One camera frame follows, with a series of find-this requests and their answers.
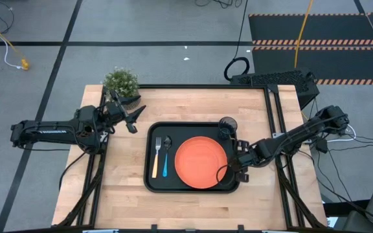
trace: butcher block tabletop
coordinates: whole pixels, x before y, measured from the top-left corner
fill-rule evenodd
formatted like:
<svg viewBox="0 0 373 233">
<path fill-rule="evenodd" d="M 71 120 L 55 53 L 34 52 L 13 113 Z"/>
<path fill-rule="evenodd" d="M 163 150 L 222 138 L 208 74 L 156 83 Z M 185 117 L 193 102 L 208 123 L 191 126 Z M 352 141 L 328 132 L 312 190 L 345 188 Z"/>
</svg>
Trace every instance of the butcher block tabletop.
<svg viewBox="0 0 373 233">
<path fill-rule="evenodd" d="M 238 123 L 239 139 L 253 143 L 271 137 L 263 89 L 148 88 L 139 92 L 139 106 L 147 107 L 135 124 L 138 132 L 129 133 L 121 122 L 109 137 L 95 228 L 149 229 L 156 224 L 158 229 L 234 230 L 238 225 L 246 230 L 286 229 L 274 162 L 264 168 L 249 168 L 249 182 L 230 194 L 153 193 L 143 181 L 147 133 L 156 122 L 218 122 L 230 116 Z M 303 124 L 294 86 L 279 86 L 279 93 L 287 130 Z M 87 85 L 82 106 L 98 106 L 101 96 L 101 85 Z M 271 103 L 279 131 L 272 94 Z M 300 150 L 310 154 L 307 146 Z M 80 154 L 78 146 L 71 146 L 67 165 Z M 79 200 L 88 158 L 83 157 L 65 174 L 52 224 L 63 220 Z M 326 225 L 311 159 L 296 154 L 293 164 L 300 197 Z M 297 226 L 291 198 L 289 203 Z M 89 198 L 84 223 L 89 221 L 91 205 Z"/>
</svg>

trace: spoon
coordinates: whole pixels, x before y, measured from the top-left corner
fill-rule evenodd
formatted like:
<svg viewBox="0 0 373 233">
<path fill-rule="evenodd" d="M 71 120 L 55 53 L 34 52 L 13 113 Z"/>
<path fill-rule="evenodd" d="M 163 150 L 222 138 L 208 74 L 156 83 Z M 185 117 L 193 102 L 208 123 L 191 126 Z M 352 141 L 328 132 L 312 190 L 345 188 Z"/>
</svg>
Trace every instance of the spoon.
<svg viewBox="0 0 373 233">
<path fill-rule="evenodd" d="M 165 137 L 165 140 L 163 141 L 163 145 L 164 145 L 164 147 L 166 148 L 166 155 L 165 155 L 165 164 L 164 164 L 164 166 L 163 166 L 163 173 L 162 173 L 162 176 L 163 176 L 163 177 L 167 177 L 167 176 L 168 176 L 168 150 L 169 150 L 169 148 L 170 148 L 171 145 L 172 145 L 171 137 L 166 136 L 166 137 Z"/>
</svg>

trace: orange striped tape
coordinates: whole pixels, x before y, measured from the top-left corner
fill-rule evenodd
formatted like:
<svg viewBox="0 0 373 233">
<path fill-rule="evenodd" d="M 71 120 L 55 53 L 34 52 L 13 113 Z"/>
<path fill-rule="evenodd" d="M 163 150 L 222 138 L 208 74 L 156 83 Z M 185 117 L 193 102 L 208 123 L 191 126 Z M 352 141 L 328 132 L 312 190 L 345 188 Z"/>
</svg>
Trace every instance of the orange striped tape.
<svg viewBox="0 0 373 233">
<path fill-rule="evenodd" d="M 255 46 L 253 50 L 295 50 L 294 46 Z M 373 50 L 373 46 L 364 47 L 316 47 L 316 46 L 300 46 L 299 50 Z"/>
<path fill-rule="evenodd" d="M 342 79 L 332 79 L 332 80 L 317 80 L 317 85 L 373 85 L 373 79 L 366 80 L 342 80 Z"/>
<path fill-rule="evenodd" d="M 297 39 L 258 39 L 254 45 L 297 45 Z M 301 39 L 300 45 L 373 45 L 373 39 Z"/>
<path fill-rule="evenodd" d="M 309 14 L 309 16 L 364 16 L 364 13 L 336 13 L 336 14 Z M 255 16 L 304 16 L 304 14 L 249 14 L 249 17 Z"/>
</svg>

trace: silver fork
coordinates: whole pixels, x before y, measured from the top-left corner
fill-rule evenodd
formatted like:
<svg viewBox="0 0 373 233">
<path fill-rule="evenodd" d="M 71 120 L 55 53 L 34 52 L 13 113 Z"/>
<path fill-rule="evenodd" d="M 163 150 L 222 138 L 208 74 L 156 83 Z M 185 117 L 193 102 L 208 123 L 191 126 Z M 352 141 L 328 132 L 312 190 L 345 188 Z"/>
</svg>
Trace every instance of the silver fork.
<svg viewBox="0 0 373 233">
<path fill-rule="evenodd" d="M 159 154 L 158 152 L 160 149 L 161 149 L 161 138 L 157 137 L 156 143 L 155 143 L 156 154 L 155 154 L 155 160 L 153 162 L 152 178 L 156 178 L 158 174 L 158 154 Z"/>
</svg>

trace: floor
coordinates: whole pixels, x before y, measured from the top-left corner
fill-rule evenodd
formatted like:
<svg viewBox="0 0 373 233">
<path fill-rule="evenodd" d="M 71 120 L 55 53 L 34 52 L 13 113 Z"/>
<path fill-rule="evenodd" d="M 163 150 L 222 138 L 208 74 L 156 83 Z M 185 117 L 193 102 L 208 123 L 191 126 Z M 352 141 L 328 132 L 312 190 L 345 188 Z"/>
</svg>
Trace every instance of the floor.
<svg viewBox="0 0 373 233">
<path fill-rule="evenodd" d="M 6 34 L 11 41 L 63 41 L 76 5 L 76 0 L 1 1 L 15 14 L 14 25 Z M 249 0 L 247 13 L 304 13 L 308 2 Z M 361 0 L 361 4 L 366 12 L 373 12 L 373 0 Z M 357 12 L 353 0 L 316 0 L 311 10 L 311 13 Z M 220 41 L 238 39 L 242 13 L 243 5 L 222 9 L 219 4 L 210 3 L 198 7 L 194 0 L 83 0 L 69 41 L 144 43 L 136 47 L 127 46 L 127 43 L 118 47 L 67 47 L 43 119 L 71 118 L 80 105 L 84 86 L 100 83 L 105 73 L 114 66 L 131 69 L 139 75 L 140 83 L 227 83 L 222 78 L 223 70 L 236 48 L 217 45 Z M 0 16 L 11 22 L 11 13 L 2 4 Z M 245 20 L 242 41 L 250 40 L 249 25 Z M 208 46 L 190 43 L 185 47 L 149 41 L 210 42 Z M 65 167 L 67 152 L 33 151 L 21 182 L 12 185 L 23 152 L 12 148 L 8 140 L 11 124 L 35 118 L 61 43 L 56 45 L 18 47 L 30 62 L 29 71 L 5 65 L 5 47 L 0 46 L 0 215 L 8 193 L 13 200 L 12 208 L 9 208 L 11 205 L 8 202 L 0 217 L 0 231 L 43 228 L 51 224 L 58 195 L 58 179 Z M 251 59 L 250 49 L 241 46 L 238 56 Z M 19 63 L 19 58 L 12 51 L 7 60 Z M 237 65 L 230 73 L 238 74 L 242 69 Z M 341 106 L 350 115 L 351 125 L 357 134 L 373 138 L 373 85 L 319 86 L 319 90 L 319 108 L 330 104 Z M 304 112 L 309 115 L 310 107 Z M 37 148 L 54 146 L 58 147 L 36 145 Z M 351 146 L 356 146 L 356 143 L 330 144 L 330 148 Z M 312 153 L 317 161 L 317 154 Z M 332 155 L 351 198 L 368 199 L 373 192 L 373 147 L 335 151 Z M 320 167 L 335 191 L 346 196 L 328 155 L 322 155 Z M 319 171 L 317 175 L 327 184 Z M 338 201 L 326 190 L 322 190 L 322 194 Z"/>
</svg>

